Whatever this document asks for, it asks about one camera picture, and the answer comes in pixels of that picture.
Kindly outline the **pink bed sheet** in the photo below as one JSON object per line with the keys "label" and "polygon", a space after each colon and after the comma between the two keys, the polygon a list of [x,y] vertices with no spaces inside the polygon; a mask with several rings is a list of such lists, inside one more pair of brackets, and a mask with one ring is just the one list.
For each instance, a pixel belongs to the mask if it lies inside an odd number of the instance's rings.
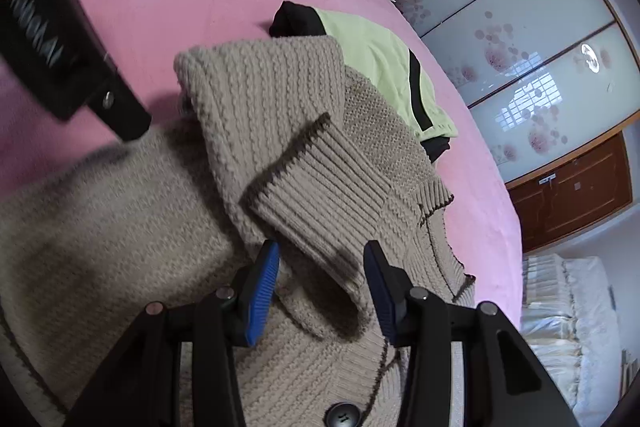
{"label": "pink bed sheet", "polygon": [[[137,98],[156,121],[178,114],[175,55],[191,46],[265,37],[285,0],[80,0],[96,33]],[[356,14],[393,31],[433,83],[437,103],[458,136],[437,161],[454,193],[447,208],[449,243],[476,278],[477,300],[491,300],[512,320],[521,316],[520,224],[476,124],[430,50],[390,0],[291,0]]]}

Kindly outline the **floral glass sliding wardrobe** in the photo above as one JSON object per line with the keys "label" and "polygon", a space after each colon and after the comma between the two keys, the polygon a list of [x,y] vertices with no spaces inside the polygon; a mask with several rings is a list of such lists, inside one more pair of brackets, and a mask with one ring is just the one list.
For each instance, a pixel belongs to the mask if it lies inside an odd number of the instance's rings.
{"label": "floral glass sliding wardrobe", "polygon": [[608,0],[394,0],[513,183],[639,112],[639,57]]}

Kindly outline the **grey knit cardigan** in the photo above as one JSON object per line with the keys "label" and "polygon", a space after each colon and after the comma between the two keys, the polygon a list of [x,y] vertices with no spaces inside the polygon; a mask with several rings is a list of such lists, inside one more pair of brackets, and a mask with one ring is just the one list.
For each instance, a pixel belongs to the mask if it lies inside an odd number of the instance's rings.
{"label": "grey knit cardigan", "polygon": [[1,364],[18,396],[61,425],[147,303],[201,299],[274,237],[276,301],[239,361],[247,422],[318,426],[349,401],[394,425],[408,357],[378,327],[364,245],[473,300],[423,147],[330,37],[194,48],[175,71],[188,115],[2,199]]}

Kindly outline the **green black folded garment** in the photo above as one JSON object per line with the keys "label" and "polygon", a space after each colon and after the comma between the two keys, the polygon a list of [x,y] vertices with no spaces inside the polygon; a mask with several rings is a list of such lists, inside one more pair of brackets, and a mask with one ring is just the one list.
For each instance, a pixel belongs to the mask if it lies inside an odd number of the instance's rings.
{"label": "green black folded garment", "polygon": [[345,64],[368,78],[436,161],[458,135],[437,104],[435,88],[416,54],[393,31],[364,17],[285,1],[269,27],[272,38],[330,36]]}

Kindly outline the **brown wooden door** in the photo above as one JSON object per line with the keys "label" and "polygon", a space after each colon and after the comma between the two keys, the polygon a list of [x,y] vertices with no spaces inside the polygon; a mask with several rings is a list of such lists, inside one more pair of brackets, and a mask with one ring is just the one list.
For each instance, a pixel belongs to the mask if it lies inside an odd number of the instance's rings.
{"label": "brown wooden door", "polygon": [[631,174],[621,133],[545,176],[512,187],[523,251],[564,239],[631,204]]}

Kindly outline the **white lace covered furniture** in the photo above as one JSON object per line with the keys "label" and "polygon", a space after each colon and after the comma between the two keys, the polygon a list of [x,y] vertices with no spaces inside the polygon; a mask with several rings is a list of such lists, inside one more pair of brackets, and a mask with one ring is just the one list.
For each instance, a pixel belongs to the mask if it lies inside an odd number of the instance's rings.
{"label": "white lace covered furniture", "polygon": [[523,337],[578,424],[602,425],[620,399],[623,348],[601,259],[529,256],[523,280]]}

